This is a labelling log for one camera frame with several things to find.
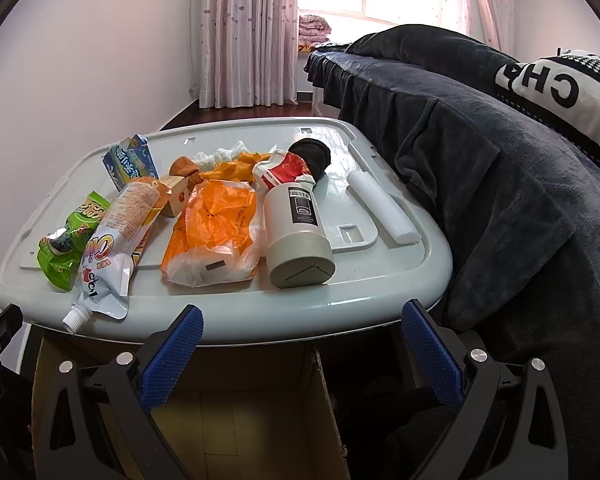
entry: white foam tube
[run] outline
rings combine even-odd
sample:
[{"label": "white foam tube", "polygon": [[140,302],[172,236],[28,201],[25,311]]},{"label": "white foam tube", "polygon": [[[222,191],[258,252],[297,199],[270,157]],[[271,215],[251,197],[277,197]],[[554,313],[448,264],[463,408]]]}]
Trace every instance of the white foam tube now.
[{"label": "white foam tube", "polygon": [[347,181],[397,244],[417,244],[422,240],[411,219],[369,173],[352,171]]}]

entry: wooden floor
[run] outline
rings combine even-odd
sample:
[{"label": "wooden floor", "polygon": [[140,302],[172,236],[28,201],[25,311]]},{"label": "wooden floor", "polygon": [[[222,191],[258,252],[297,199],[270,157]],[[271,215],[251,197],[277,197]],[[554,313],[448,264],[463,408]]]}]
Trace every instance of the wooden floor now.
[{"label": "wooden floor", "polygon": [[297,105],[252,106],[242,108],[202,108],[198,102],[189,105],[169,121],[163,130],[190,126],[192,124],[215,123],[234,119],[253,119],[260,117],[310,117],[311,103]]}]

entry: white tissue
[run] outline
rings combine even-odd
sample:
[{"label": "white tissue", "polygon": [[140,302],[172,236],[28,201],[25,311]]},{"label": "white tissue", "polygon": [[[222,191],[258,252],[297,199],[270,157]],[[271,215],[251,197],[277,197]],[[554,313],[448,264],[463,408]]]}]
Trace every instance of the white tissue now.
[{"label": "white tissue", "polygon": [[352,171],[347,182],[397,244],[417,244],[422,240],[411,219],[369,173]]},{"label": "white tissue", "polygon": [[191,161],[198,165],[200,171],[211,171],[220,162],[231,162],[241,153],[247,152],[247,147],[239,140],[230,149],[218,148],[211,155],[206,153],[196,153],[191,157]]}]

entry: white bottle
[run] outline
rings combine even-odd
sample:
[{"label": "white bottle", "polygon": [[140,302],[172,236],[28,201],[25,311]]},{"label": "white bottle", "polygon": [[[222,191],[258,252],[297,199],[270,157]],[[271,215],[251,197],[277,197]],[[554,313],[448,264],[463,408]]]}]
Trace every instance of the white bottle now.
[{"label": "white bottle", "polygon": [[312,184],[291,182],[264,199],[269,280],[278,288],[317,285],[336,270],[315,206]]}]

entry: plastic storage box lid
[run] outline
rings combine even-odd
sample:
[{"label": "plastic storage box lid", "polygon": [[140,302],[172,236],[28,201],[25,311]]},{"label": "plastic storage box lid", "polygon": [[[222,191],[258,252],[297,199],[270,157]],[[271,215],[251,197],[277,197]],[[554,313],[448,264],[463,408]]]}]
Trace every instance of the plastic storage box lid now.
[{"label": "plastic storage box lid", "polygon": [[[80,334],[142,342],[167,328],[187,304],[205,316],[202,344],[231,345],[301,340],[361,330],[400,319],[402,305],[417,298],[426,307],[442,296],[452,272],[448,243],[433,218],[353,126],[325,118],[270,118],[201,124],[147,136],[159,174],[181,155],[211,153],[242,140],[250,151],[287,148],[303,137],[325,142],[330,167],[314,189],[334,251],[336,272],[324,285],[279,290],[269,283],[265,259],[248,282],[189,288],[165,282],[159,270],[174,219],[160,216],[132,278],[129,311],[116,321],[94,314]],[[117,196],[102,163],[108,147],[72,167],[30,216],[0,266],[0,306],[15,303],[35,324],[62,330],[74,294],[51,285],[36,261],[38,241],[64,225],[66,216],[95,190]],[[347,185],[365,170],[404,209],[422,241],[398,246]]]}]

